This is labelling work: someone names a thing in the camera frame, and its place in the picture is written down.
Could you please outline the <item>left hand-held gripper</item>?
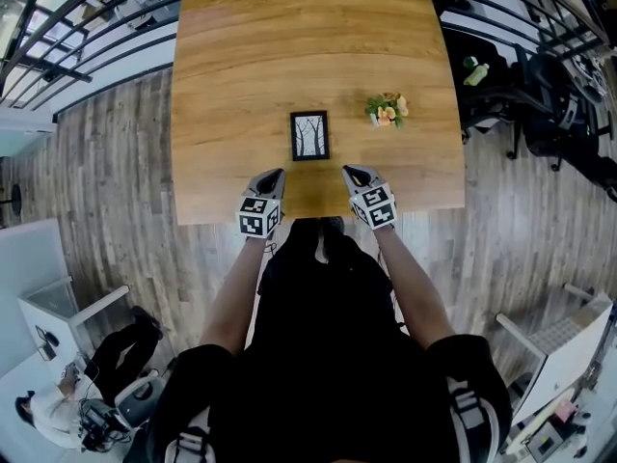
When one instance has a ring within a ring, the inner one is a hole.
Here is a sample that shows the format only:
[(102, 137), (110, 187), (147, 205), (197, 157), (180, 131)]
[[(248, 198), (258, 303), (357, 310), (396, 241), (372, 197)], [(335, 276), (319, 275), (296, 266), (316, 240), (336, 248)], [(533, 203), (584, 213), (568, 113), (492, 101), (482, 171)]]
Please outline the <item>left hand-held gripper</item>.
[(239, 232), (245, 237), (269, 238), (282, 221), (285, 170), (273, 169), (252, 178), (236, 210)]

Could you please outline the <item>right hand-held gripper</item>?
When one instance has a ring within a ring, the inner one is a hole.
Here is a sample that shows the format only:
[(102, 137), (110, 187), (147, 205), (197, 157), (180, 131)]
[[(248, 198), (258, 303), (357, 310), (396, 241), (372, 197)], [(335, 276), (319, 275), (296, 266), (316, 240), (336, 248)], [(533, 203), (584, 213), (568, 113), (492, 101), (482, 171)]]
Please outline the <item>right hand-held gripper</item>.
[(397, 220), (394, 194), (389, 184), (371, 167), (344, 165), (342, 175), (356, 217), (372, 231), (391, 226)]

